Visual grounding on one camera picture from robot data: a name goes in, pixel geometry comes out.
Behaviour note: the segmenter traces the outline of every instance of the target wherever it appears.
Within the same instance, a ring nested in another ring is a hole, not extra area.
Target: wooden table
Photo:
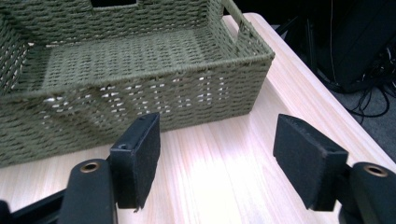
[[[146,207],[120,210],[120,223],[337,223],[307,211],[273,157],[279,113],[304,119],[349,151],[348,164],[395,163],[257,14],[246,14],[276,58],[245,116],[162,133],[162,154]],[[235,32],[231,18],[224,20]],[[64,189],[73,166],[106,158],[97,147],[0,170],[0,198],[12,211]]]

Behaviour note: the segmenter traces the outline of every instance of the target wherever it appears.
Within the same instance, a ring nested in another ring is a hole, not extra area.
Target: green woven basket
[[[2,0],[0,43],[0,166],[246,114],[275,56],[231,0]]]

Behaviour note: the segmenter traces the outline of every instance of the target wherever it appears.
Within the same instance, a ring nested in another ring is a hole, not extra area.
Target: table
[[[271,26],[245,14],[276,58],[252,111],[245,116],[161,134],[162,154],[146,207],[119,210],[119,223],[337,223],[307,211],[273,157],[279,113],[304,119],[349,151],[348,164],[395,163],[325,89]],[[236,24],[224,20],[235,33]],[[0,170],[0,198],[12,211],[67,184],[81,161],[105,159],[110,146]]]

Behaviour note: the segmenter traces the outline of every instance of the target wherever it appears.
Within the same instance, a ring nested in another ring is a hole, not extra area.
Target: woven texture
[[[246,114],[275,56],[231,0],[3,0],[0,43],[0,166]]]

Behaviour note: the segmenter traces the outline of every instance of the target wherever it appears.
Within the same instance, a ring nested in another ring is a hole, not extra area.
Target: basket bottom
[[[14,91],[38,91],[100,78],[139,76],[181,65],[226,58],[208,28],[150,36],[34,47]]]

